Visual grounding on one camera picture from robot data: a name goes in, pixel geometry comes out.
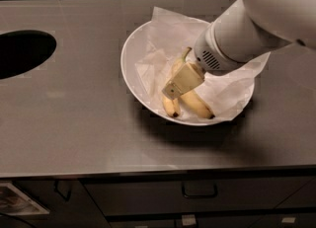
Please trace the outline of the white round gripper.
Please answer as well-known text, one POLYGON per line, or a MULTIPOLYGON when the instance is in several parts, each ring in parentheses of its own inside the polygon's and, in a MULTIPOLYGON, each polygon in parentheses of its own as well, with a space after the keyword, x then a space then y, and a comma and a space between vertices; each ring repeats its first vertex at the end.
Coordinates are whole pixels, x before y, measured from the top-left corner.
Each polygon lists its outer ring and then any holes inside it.
MULTIPOLYGON (((195 56, 206 72, 232 72, 250 60, 285 47, 288 41, 264 31, 246 13, 243 0, 236 0, 198 37, 195 56)), ((204 71, 186 62, 167 81, 162 93, 178 99, 204 82, 204 71)))

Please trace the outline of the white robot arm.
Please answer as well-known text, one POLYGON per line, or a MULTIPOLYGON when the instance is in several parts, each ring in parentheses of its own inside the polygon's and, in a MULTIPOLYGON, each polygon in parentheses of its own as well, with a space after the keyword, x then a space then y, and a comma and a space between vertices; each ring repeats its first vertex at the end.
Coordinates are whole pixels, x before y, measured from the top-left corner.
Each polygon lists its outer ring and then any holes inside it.
POLYGON ((198 37, 197 61, 181 66, 163 94, 178 99, 207 72, 226 75, 290 43, 316 48, 316 0, 236 0, 198 37))

